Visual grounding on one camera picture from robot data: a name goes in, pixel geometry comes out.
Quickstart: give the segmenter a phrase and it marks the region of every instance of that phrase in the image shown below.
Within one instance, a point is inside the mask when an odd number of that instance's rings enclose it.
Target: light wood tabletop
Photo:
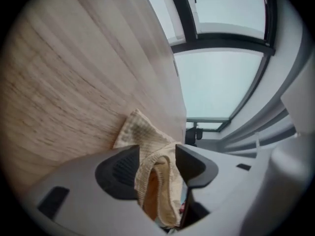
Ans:
[[[184,141],[174,57],[147,0],[31,0],[0,67],[1,162],[18,195],[61,163],[110,149],[136,108]]]

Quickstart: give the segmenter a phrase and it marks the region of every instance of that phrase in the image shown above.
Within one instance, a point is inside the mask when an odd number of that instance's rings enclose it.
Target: yellow towel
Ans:
[[[125,121],[114,148],[140,145],[140,166],[135,178],[138,203],[154,220],[180,224],[183,179],[176,167],[175,145],[180,142],[155,128],[138,109]]]

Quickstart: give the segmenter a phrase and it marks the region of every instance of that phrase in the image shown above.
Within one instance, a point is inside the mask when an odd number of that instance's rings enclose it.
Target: folded fabric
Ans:
[[[174,141],[154,127],[138,109],[125,121],[114,148],[140,145],[140,166],[135,177],[138,203],[153,220],[179,226],[183,179],[176,167]]]

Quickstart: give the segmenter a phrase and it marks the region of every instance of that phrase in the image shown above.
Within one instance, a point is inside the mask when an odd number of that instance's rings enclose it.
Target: window pane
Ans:
[[[184,31],[173,0],[149,0],[170,44],[182,42]]]
[[[193,122],[186,122],[186,128],[193,128]]]
[[[264,38],[265,0],[189,0],[197,32],[228,32]]]
[[[217,129],[221,126],[221,123],[212,123],[212,122],[199,122],[198,128],[204,128],[204,129]]]
[[[229,118],[248,91],[262,55],[240,51],[175,55],[187,117]]]

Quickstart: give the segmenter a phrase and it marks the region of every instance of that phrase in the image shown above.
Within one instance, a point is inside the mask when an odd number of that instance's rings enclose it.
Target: beige cloth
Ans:
[[[134,144],[140,145],[135,178],[139,205],[153,220],[157,213],[164,225],[179,226],[183,179],[176,167],[175,145],[180,143],[155,128],[137,109],[125,121],[114,148]]]

